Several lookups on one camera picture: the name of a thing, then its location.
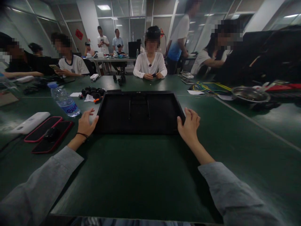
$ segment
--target white paper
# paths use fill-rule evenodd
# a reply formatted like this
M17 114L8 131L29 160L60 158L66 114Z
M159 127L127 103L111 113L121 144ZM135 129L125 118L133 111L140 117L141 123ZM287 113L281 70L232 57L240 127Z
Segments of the white paper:
M191 94L191 95L200 95L200 94L204 94L204 92L201 92L201 91L193 91L193 90L188 90L187 92L189 92L189 94Z
M84 102L88 102L88 101L93 102L94 101L93 96L91 96L91 95L88 94L87 97L86 97L86 99L84 100Z
M227 95L217 95L222 100L234 100L233 96L227 96Z
M71 97L78 97L79 95L81 95L82 93L71 93L70 96Z

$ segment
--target water bottle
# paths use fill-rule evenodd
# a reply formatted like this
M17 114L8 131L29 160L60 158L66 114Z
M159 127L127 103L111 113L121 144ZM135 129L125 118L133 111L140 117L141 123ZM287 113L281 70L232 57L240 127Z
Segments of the water bottle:
M75 104L72 97L66 91L59 88L56 82L50 82L47 85L51 89L53 99L69 117L75 117L81 113L81 110Z

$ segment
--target white blouse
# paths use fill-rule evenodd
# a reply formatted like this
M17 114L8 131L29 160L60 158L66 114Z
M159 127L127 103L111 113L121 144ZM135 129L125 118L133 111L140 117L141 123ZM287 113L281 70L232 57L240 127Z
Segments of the white blouse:
M163 78L167 75L167 69L162 53L156 52L152 63L148 61L146 52L141 53L137 57L133 71L134 76L143 78L144 74L157 74L158 72L163 75Z

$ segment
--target t-shirt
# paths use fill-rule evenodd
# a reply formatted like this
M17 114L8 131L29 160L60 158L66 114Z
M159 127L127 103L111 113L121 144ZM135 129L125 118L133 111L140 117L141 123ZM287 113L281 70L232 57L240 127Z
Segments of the t-shirt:
M122 38L121 37L119 37L119 38L113 38L113 42L112 42L113 44L113 46L115 46L115 51L118 51L118 45L121 45L121 46L123 46L123 40L122 40Z
M60 69L67 69L68 71L71 71L75 74L81 74L81 75L87 75L90 74L87 66L85 65L84 60L76 55L72 55L72 61L71 64L67 63L67 60L65 58L60 59L59 61Z
M149 62L146 52L139 54L133 71L134 76L143 78L144 74L157 74L158 72L163 75L163 78L167 75L162 53L156 52L152 63Z
M97 37L98 44L100 44L101 41L109 44L109 40L108 40L108 38L106 36L102 36L102 37L98 36ZM103 52L103 54L109 54L109 48L105 44L103 44L100 47L100 50L101 50L101 52Z
M232 50L225 50L224 53L223 53L223 56L222 56L222 61L226 61L227 59L227 56L232 52ZM199 70L201 69L201 67L204 65L203 62L208 60L208 59L213 59L215 60L215 57L210 57L208 55L208 52L205 51L205 50L202 50L199 52L197 58L195 59L195 62L192 66L192 69L191 69L191 74L197 74L199 72Z
M173 61L178 61L182 50L178 44L178 39L184 38L184 44L186 42L187 36L189 31L189 16L185 14L183 18L178 23L176 29L174 30L170 40L172 41L169 51L168 51L168 58Z

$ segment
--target table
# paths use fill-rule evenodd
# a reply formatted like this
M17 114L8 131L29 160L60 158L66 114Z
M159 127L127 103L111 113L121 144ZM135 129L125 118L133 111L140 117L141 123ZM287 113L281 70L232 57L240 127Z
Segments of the table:
M301 224L301 153L264 129L280 136L283 130L293 131L291 138L285 139L301 148L300 108L288 104L266 115L251 115L247 108L226 105L214 97L189 95L189 86L178 76L168 75L159 81L135 76L126 79L123 91L174 91L182 108L192 108L201 116L198 137L212 157L248 183L286 225ZM89 85L119 88L112 76L95 82L78 78L64 88L72 93ZM82 111L98 110L99 105L92 102L74 100ZM12 138L10 129L37 111L62 116L75 126L51 154L33 155L30 152L35 144L22 140L10 144L0 154L0 199L25 182L76 133L79 117L67 118L45 90L0 108L0 145ZM78 153L85 161L72 174L51 214L222 223L208 185L197 170L199 164L179 135L93 136Z
M123 58L119 58L119 57L111 57L111 58L107 58L107 57L103 57L103 58L88 58L90 61L94 62L96 64L96 68L98 70L99 75L101 75L100 70L99 70L99 66L98 66L98 62L101 62L102 68L103 68L103 74L107 75L107 72L105 70L104 67L104 63L105 62L135 62L136 58L135 57L123 57Z

